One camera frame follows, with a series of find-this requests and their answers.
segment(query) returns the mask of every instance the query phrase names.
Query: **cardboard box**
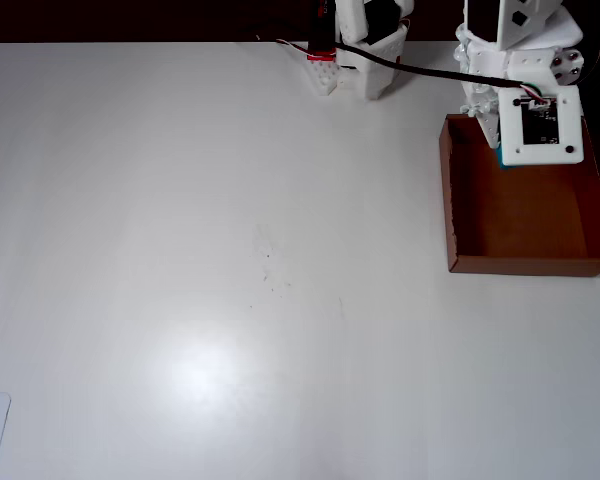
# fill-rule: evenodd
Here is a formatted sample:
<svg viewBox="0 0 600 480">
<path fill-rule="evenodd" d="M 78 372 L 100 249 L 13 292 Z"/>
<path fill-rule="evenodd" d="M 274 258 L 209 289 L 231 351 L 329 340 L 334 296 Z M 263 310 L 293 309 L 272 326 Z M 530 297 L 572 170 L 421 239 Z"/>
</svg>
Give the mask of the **cardboard box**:
<svg viewBox="0 0 600 480">
<path fill-rule="evenodd" d="M 448 115 L 440 136 L 449 271 L 593 277 L 600 273 L 600 180 L 585 160 L 501 169 L 478 122 Z"/>
</svg>

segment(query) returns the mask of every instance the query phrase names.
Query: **circuit board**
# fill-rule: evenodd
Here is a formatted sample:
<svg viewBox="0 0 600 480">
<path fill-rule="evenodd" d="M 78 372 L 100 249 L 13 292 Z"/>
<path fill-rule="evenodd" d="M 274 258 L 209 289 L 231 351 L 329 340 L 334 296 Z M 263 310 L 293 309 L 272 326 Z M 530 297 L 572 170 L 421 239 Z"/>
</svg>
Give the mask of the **circuit board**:
<svg viewBox="0 0 600 480">
<path fill-rule="evenodd" d="M 520 100 L 522 108 L 522 137 L 525 145 L 560 143 L 558 128 L 558 102 L 545 98 L 539 103 L 530 98 Z"/>
</svg>

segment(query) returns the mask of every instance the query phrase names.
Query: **white table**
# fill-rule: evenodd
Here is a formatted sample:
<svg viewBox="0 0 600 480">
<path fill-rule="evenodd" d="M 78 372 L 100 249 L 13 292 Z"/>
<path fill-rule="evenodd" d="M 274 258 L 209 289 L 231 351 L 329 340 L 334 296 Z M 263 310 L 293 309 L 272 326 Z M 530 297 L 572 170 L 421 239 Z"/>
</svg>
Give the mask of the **white table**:
<svg viewBox="0 0 600 480">
<path fill-rule="evenodd" d="M 448 273 L 460 85 L 297 60 L 0 45 L 0 480 L 600 480 L 600 278 Z"/>
</svg>

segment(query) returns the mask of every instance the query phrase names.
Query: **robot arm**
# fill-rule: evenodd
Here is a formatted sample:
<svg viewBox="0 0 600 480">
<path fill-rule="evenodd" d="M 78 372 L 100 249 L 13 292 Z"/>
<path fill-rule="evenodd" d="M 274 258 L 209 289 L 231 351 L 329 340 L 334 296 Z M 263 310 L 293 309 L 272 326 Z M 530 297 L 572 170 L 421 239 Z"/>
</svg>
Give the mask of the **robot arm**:
<svg viewBox="0 0 600 480">
<path fill-rule="evenodd" d="M 473 78 L 462 82 L 467 99 L 463 111 L 478 119 L 505 165 L 584 159 L 578 87 L 569 85 L 579 78 L 584 63 L 571 48 L 582 39 L 582 31 L 561 3 L 465 0 L 454 56 L 462 73 L 492 78 L 485 84 Z M 362 98 L 377 99 L 395 78 L 391 64 L 399 63 L 407 35 L 400 19 L 411 13 L 413 0 L 335 4 L 335 36 L 336 41 L 341 38 L 341 47 L 335 62 L 309 59 L 309 71 L 323 94 L 336 86 L 353 86 Z M 380 65 L 374 56 L 391 64 Z M 511 84 L 521 88 L 504 88 Z"/>
<path fill-rule="evenodd" d="M 499 8 L 480 12 L 483 3 L 465 0 L 465 22 L 456 32 L 461 71 L 533 84 L 541 98 L 463 82 L 463 111 L 478 119 L 492 148 L 501 148 L 505 165 L 581 162 L 580 97 L 578 87 L 567 85 L 584 64 L 570 48 L 582 31 L 560 0 L 500 0 Z"/>
</svg>

